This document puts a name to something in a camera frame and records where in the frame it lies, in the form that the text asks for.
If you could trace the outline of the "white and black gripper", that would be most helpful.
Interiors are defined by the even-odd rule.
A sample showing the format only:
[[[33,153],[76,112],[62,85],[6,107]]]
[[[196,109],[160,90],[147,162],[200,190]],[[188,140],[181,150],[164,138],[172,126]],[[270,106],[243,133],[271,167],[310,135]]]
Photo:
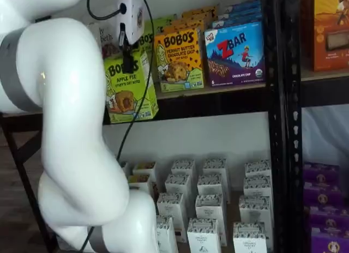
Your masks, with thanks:
[[[133,73],[134,58],[129,44],[135,44],[144,33],[143,0],[117,0],[117,6],[122,10],[117,15],[117,35],[122,33],[128,41],[122,48],[123,72]]]

